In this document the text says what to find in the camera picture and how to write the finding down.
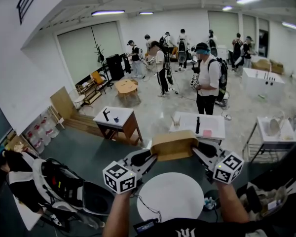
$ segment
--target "yellow chair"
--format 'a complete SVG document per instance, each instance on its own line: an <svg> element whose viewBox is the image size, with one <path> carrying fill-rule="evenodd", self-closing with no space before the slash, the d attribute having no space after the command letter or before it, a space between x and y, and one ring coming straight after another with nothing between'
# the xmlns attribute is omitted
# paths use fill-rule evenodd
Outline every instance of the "yellow chair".
<svg viewBox="0 0 296 237"><path fill-rule="evenodd" d="M103 80L99 74L99 72L95 71L91 74L91 78L93 79L95 85L96 85L96 90L99 90L99 86L102 85L102 89L104 90L104 93L106 94L105 92L105 84L107 83L107 80Z"/></svg>

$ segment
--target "gray floor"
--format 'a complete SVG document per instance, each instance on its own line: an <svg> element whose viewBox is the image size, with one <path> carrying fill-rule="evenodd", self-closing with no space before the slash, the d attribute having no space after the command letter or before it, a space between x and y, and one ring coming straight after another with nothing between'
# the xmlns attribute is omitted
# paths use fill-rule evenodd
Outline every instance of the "gray floor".
<svg viewBox="0 0 296 237"><path fill-rule="evenodd" d="M113 160L119 160L134 150L136 150L136 147L122 145L72 128L67 128L62 130L51 141L41 156L42 158L55 158L67 165L82 178L104 187L102 170ZM238 189L270 167L270 164L246 163L240 176L233 182L235 188ZM144 176L143 181L147 182L152 177L166 172L179 172L192 177L200 184L204 193L211 189L216 189L215 185L210 184L204 177L204 168L195 157L157 162L152 170ZM135 236L132 226L142 221L138 214L136 203L136 199L132 198L130 213L131 237ZM202 212L199 219L214 222L216 217L214 212ZM90 236L95 233L93 229L79 222L71 222L71 230L72 232L67 235ZM38 222L32 231L28 232L17 211L9 188L4 185L0 192L0 236L60 237L63 235L53 227L42 222Z"/></svg>
<svg viewBox="0 0 296 237"><path fill-rule="evenodd" d="M172 63L173 69L178 64ZM80 112L95 116L104 106L131 107L134 108L137 122L144 144L156 134L167 133L171 125L171 115L175 111L198 113L196 106L196 92L189 86L189 81L193 75L191 66L188 65L184 72L173 73L175 80L174 88L180 93L176 95L173 91L166 98L157 97L160 93L160 86L157 77L148 72L144 79L139 81L139 97L141 103L136 99L130 99L129 104L118 97L115 86L112 89L106 88L102 95L91 105L84 106ZM223 148L235 151L240 154L242 148L250 135L255 120L260 117L272 117L284 111L288 117L293 117L296 113L296 87L290 79L282 76L286 82L282 100L278 103L269 103L265 99L250 98L244 92L241 85L241 77L229 69L227 90L230 93L229 109L224 114L230 114L232 121L225 122L226 139L223 141ZM214 107L214 115L221 115L222 109Z"/></svg>

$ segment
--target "faucet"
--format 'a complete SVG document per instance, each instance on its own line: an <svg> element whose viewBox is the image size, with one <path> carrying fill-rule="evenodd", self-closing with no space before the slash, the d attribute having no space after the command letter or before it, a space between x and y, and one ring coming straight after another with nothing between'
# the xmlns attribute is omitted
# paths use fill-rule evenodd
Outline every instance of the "faucet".
<svg viewBox="0 0 296 237"><path fill-rule="evenodd" d="M106 110L107 110L107 108L105 108L105 110L103 111L103 115L104 115L105 119L106 119L107 121L109 121L109 118L108 118L107 114L110 113L110 111L108 111L108 112L106 113L106 112L105 112Z"/></svg>

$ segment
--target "white round table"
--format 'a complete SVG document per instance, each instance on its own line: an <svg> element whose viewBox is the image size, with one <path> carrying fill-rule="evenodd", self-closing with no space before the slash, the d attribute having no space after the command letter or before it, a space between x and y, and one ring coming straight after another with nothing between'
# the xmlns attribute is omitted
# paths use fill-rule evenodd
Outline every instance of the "white round table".
<svg viewBox="0 0 296 237"><path fill-rule="evenodd" d="M204 194L199 184L181 173L165 173L150 179L139 195L150 208L161 212L162 221L174 218L197 219L204 205ZM138 212L143 220L158 218L137 199Z"/></svg>

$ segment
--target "water bottle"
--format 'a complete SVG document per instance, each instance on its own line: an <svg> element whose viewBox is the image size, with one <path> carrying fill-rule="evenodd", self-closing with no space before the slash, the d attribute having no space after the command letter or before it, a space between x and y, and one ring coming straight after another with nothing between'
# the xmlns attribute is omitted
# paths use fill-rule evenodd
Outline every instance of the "water bottle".
<svg viewBox="0 0 296 237"><path fill-rule="evenodd" d="M44 145L47 146L51 141L50 137L46 135L45 130L39 125L35 125L35 131L38 137L43 141Z"/></svg>
<svg viewBox="0 0 296 237"><path fill-rule="evenodd" d="M51 138L55 138L59 134L58 129L55 126L53 126L53 124L51 123L51 121L47 117L45 117L43 119L41 124L42 124L47 136L50 136Z"/></svg>
<svg viewBox="0 0 296 237"><path fill-rule="evenodd" d="M44 151L44 144L41 139L38 139L36 136L32 134L32 132L28 132L28 138L32 146L36 149L36 151L41 154Z"/></svg>

